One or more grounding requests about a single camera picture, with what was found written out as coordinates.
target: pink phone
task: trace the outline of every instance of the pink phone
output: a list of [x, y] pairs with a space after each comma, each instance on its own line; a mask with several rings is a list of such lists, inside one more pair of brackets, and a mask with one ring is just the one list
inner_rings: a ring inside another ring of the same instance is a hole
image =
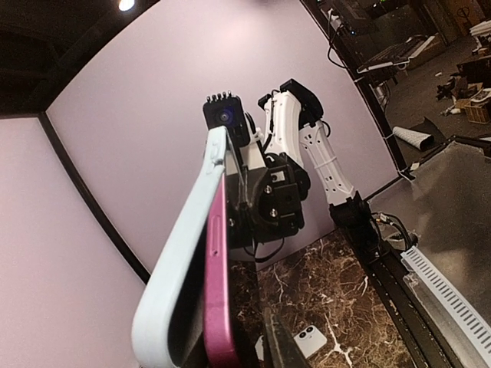
[[241, 367], [233, 339], [229, 303], [225, 175], [208, 216], [206, 234], [203, 333], [212, 368]]

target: stainless steel surface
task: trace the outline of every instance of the stainless steel surface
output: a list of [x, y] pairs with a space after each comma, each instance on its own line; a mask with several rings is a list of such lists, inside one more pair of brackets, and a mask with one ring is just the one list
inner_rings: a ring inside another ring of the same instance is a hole
[[452, 143], [371, 200], [401, 218], [419, 249], [491, 324], [491, 160]]

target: ventilation slot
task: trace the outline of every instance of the ventilation slot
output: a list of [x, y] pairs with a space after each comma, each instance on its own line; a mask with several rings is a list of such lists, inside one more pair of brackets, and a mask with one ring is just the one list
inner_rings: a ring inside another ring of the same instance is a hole
[[414, 271], [456, 321], [484, 361], [491, 366], [491, 328], [470, 303], [419, 251], [412, 247], [402, 254]]

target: black frame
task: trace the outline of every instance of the black frame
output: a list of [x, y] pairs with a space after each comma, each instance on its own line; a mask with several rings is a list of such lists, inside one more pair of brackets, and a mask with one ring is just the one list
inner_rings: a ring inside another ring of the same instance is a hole
[[82, 179], [80, 173], [75, 167], [73, 161], [71, 161], [70, 156], [68, 155], [67, 150], [64, 148], [63, 143], [60, 141], [59, 136], [54, 130], [53, 124], [51, 123], [49, 116], [43, 112], [35, 115], [30, 115], [30, 117], [37, 117], [39, 119], [39, 123], [41, 124], [44, 132], [46, 133], [46, 137], [49, 139], [53, 150], [55, 151], [58, 159], [63, 165], [65, 171], [70, 177], [71, 182], [74, 184], [78, 193], [81, 195], [87, 207], [92, 212], [92, 215], [95, 217], [101, 228], [106, 233], [107, 237], [113, 242], [114, 247], [116, 247], [117, 251], [121, 254], [124, 260], [129, 264], [129, 266], [133, 269], [135, 274], [140, 278], [140, 280], [147, 284], [150, 280], [150, 272], [143, 266], [138, 257], [133, 253], [130, 246], [124, 241], [121, 237], [120, 233], [116, 230], [113, 223], [104, 213], [104, 210], [101, 208], [97, 200], [92, 195], [91, 191], [85, 184], [85, 181]]
[[[331, 27], [328, 19], [324, 16], [324, 14], [322, 14], [316, 0], [300, 0], [300, 2], [304, 5], [305, 9], [311, 15], [311, 17], [313, 17], [326, 38], [328, 38], [328, 35], [336, 34], [336, 30]], [[364, 98], [368, 109], [374, 117], [378, 130], [381, 133], [382, 138], [387, 145], [387, 148], [389, 149], [395, 166], [397, 167], [397, 171], [403, 172], [407, 168], [406, 160], [404, 159], [402, 152], [400, 151], [399, 145], [396, 141], [396, 137], [392, 134], [392, 128], [390, 128], [389, 122], [385, 117], [385, 113], [382, 110], [381, 105], [378, 103], [377, 97], [371, 89], [369, 80], [363, 74], [359, 74], [356, 71], [358, 67], [356, 60], [353, 59], [341, 38], [336, 37], [333, 38], [333, 40], [329, 41], [332, 41], [332, 47], [336, 50], [342, 61], [345, 63], [347, 72], [350, 74], [351, 79], [357, 86], [358, 91]]]

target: camera lens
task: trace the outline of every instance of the camera lens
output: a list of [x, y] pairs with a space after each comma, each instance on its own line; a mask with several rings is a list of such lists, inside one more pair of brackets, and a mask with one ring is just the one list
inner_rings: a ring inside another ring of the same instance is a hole
[[231, 109], [223, 109], [216, 114], [217, 120], [226, 126], [233, 123], [233, 111]]
[[229, 121], [230, 120], [230, 115], [227, 111], [222, 111], [222, 113], [220, 114], [220, 120], [222, 122], [226, 122], [226, 121]]

